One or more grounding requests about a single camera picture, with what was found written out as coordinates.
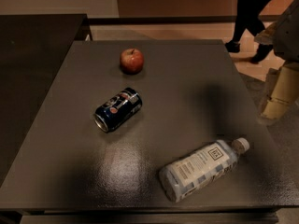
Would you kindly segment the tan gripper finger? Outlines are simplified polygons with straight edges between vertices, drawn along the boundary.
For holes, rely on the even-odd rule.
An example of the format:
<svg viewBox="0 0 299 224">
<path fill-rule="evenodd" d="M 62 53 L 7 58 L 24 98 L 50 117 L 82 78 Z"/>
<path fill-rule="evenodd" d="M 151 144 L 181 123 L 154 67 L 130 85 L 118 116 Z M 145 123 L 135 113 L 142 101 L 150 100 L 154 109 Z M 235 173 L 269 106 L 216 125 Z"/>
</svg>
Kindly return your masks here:
<svg viewBox="0 0 299 224">
<path fill-rule="evenodd" d="M 270 69 L 264 84 L 257 121 L 272 125 L 280 120 L 299 98 L 299 63 L 285 62 L 278 70 Z"/>
</svg>

